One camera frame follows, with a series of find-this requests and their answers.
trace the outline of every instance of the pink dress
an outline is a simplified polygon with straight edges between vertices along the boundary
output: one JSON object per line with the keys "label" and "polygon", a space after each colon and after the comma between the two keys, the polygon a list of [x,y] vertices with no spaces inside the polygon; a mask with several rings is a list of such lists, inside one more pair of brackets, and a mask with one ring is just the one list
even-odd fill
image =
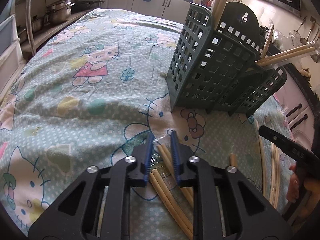
{"label": "pink dress", "polygon": [[86,62],[73,77],[95,77],[108,75],[107,65],[97,70],[91,70],[93,64]]}

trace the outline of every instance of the stainless steel pot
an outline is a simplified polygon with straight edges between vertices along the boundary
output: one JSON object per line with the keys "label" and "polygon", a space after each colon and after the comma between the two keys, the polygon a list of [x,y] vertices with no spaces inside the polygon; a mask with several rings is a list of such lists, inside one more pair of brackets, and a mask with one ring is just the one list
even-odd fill
{"label": "stainless steel pot", "polygon": [[43,23],[44,23],[43,20],[44,20],[43,17],[42,18],[37,18],[37,16],[33,17],[33,20],[31,22],[33,33],[36,33],[43,28]]}
{"label": "stainless steel pot", "polygon": [[63,7],[60,10],[49,13],[49,23],[57,25],[68,20],[71,15],[71,6],[73,5],[74,3]]}
{"label": "stainless steel pot", "polygon": [[72,3],[71,0],[59,0],[47,6],[47,12],[53,12],[64,8]]}
{"label": "stainless steel pot", "polygon": [[18,37],[20,38],[20,43],[25,42],[28,39],[27,29],[18,26]]}

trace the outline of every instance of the utensil holder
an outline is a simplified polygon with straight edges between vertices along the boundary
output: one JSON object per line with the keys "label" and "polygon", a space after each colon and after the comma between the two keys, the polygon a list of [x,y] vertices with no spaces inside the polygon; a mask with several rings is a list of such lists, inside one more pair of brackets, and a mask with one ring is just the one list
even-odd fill
{"label": "utensil holder", "polygon": [[255,48],[213,29],[210,11],[192,4],[167,73],[175,106],[251,116],[286,81],[282,67],[257,66]]}

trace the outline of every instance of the shelf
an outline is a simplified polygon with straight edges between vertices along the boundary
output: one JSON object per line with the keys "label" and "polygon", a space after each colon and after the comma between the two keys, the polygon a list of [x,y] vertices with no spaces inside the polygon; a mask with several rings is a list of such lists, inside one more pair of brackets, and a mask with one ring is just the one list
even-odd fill
{"label": "shelf", "polygon": [[[52,26],[50,24],[45,25],[42,30],[33,34],[33,39],[35,41],[36,49],[39,48],[51,36],[55,35],[56,33],[61,31],[63,28],[67,27],[68,25],[74,23],[76,20],[80,19],[83,15],[87,14],[92,10],[93,9],[71,14],[71,16],[66,22],[61,23],[59,25],[55,25],[55,26]],[[28,40],[21,44],[21,50],[23,52],[31,52],[31,48]]]}

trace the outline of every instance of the hello kitty tablecloth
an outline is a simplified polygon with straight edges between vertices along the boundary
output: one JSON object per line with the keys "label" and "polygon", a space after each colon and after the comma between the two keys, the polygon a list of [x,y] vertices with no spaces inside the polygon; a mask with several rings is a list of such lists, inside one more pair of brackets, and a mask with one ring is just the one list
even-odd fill
{"label": "hello kitty tablecloth", "polygon": [[[0,108],[0,201],[25,234],[84,169],[115,164],[149,132],[169,145],[169,134],[177,130],[196,155],[222,168],[235,153],[240,171],[261,190],[254,120],[289,137],[286,117],[273,97],[249,119],[183,107],[171,113],[165,76],[181,30],[181,24],[159,18],[95,9],[53,37],[26,65]],[[264,143],[270,185],[271,150]],[[291,164],[281,156],[279,211]],[[152,167],[163,169],[192,219],[191,207],[156,151]],[[187,239],[151,184],[132,189],[131,238]]]}

